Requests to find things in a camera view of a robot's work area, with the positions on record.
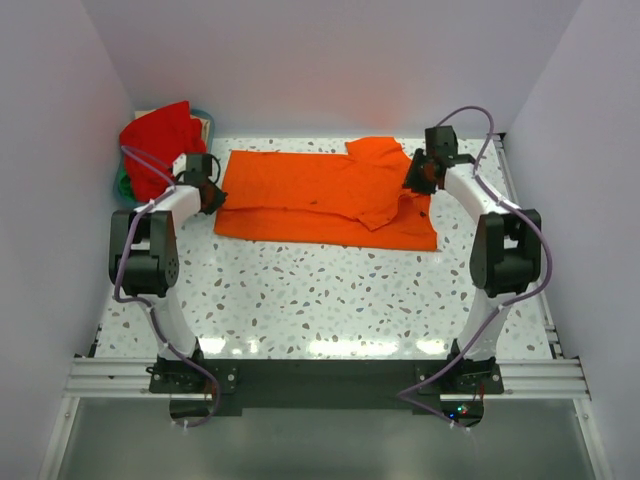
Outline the orange t-shirt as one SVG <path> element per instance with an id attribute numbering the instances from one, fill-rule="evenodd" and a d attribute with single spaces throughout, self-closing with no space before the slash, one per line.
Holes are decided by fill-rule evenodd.
<path id="1" fill-rule="evenodd" d="M 219 236 L 433 252 L 429 196 L 404 188 L 410 159 L 391 137 L 343 154 L 235 150 L 216 215 Z"/>

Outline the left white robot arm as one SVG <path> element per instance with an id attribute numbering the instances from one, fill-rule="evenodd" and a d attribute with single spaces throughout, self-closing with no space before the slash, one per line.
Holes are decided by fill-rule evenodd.
<path id="1" fill-rule="evenodd" d="M 178 155 L 170 167 L 131 146 L 124 154 L 167 183 L 156 198 L 111 216 L 109 277 L 113 298 L 137 304 L 145 313 L 158 345 L 158 357 L 178 361 L 173 382 L 185 392 L 200 390 L 207 380 L 199 341 L 187 325 L 177 298 L 180 263 L 177 230 L 190 218 L 214 214 L 226 201 L 219 187 L 220 161 L 209 153 Z"/>

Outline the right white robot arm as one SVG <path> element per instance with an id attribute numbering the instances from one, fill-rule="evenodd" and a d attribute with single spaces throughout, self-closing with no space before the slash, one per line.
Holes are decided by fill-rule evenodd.
<path id="1" fill-rule="evenodd" d="M 448 386 L 466 393 L 481 380 L 475 362 L 496 355 L 511 306 L 539 279 L 541 216 L 534 209 L 521 209 L 490 185 L 473 157 L 458 151 L 458 139 L 450 126 L 425 130 L 425 146 L 415 151 L 404 187 L 422 195 L 447 192 L 476 225 L 469 259 L 476 292 L 451 351 L 460 359 L 445 369 Z"/>

